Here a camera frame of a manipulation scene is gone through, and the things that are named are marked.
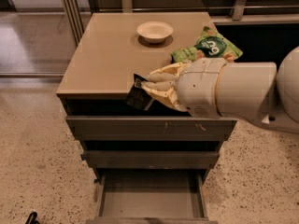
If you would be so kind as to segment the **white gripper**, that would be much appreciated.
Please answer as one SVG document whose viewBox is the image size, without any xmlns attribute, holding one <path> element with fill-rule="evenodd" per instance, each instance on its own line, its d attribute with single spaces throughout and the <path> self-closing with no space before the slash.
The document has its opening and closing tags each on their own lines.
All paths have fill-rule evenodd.
<svg viewBox="0 0 299 224">
<path fill-rule="evenodd" d="M 171 109 L 187 111 L 197 118 L 217 119 L 220 114 L 216 88 L 226 64 L 223 58 L 202 58 L 191 64 L 172 63 L 148 73 L 148 81 L 142 81 L 141 88 Z"/>
</svg>

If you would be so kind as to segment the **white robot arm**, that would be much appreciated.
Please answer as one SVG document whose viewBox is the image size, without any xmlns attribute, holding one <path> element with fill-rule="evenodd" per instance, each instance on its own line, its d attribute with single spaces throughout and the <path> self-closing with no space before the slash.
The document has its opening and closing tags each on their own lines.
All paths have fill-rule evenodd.
<svg viewBox="0 0 299 224">
<path fill-rule="evenodd" d="M 245 120 L 257 127 L 297 133 L 299 48 L 280 65 L 201 58 L 152 71 L 141 88 L 154 100 L 193 117 Z"/>
</svg>

